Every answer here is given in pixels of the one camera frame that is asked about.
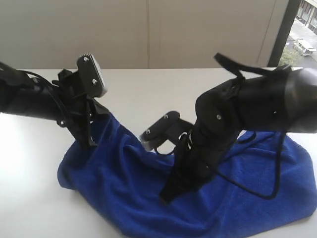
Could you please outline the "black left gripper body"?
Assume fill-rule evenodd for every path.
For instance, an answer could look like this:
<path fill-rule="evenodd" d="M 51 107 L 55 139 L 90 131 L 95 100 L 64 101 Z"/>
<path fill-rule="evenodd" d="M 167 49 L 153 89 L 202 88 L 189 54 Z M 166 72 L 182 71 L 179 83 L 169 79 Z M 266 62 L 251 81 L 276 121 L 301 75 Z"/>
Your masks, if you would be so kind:
<path fill-rule="evenodd" d="M 90 96 L 81 96 L 75 100 L 57 101 L 61 118 L 56 123 L 66 127 L 83 149 L 96 147 L 98 144 L 92 138 L 92 123 L 106 119 L 110 111 Z"/>

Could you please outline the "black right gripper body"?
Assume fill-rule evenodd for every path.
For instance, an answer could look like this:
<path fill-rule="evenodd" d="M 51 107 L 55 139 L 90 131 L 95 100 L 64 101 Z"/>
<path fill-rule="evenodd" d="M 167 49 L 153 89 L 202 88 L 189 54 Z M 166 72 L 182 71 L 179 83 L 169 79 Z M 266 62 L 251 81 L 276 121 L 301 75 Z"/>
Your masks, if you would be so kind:
<path fill-rule="evenodd" d="M 220 160 L 224 158 L 238 137 L 238 129 L 220 128 L 196 123 L 190 134 L 175 148 L 175 161 L 166 183 L 159 193 L 169 204 L 176 198 L 196 192 L 215 176 Z"/>

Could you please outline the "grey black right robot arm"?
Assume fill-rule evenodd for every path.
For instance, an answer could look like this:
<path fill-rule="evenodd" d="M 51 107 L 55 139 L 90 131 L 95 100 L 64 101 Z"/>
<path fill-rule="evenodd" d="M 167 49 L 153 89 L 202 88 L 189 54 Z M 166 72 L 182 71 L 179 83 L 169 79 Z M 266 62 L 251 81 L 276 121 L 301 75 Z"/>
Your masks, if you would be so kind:
<path fill-rule="evenodd" d="M 286 134 L 317 131 L 317 71 L 286 67 L 269 70 L 261 77 L 231 79 L 200 95 L 195 111 L 195 123 L 175 147 L 175 162 L 159 194 L 161 200 L 171 203 L 210 182 L 244 130 L 280 134 L 271 194 L 251 191 L 271 200 L 280 187 Z"/>

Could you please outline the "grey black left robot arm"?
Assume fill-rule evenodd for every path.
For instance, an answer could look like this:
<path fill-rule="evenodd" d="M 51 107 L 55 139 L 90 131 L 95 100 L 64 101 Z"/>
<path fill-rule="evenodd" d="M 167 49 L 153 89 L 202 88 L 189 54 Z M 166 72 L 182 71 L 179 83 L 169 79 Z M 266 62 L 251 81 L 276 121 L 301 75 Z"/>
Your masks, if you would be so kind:
<path fill-rule="evenodd" d="M 77 71 L 63 69 L 49 82 L 42 76 L 0 64 L 0 111 L 4 114 L 56 121 L 83 148 L 97 145 L 91 134 L 94 121 L 109 110 L 96 101 L 106 92 L 101 70 L 92 59 L 80 60 Z"/>

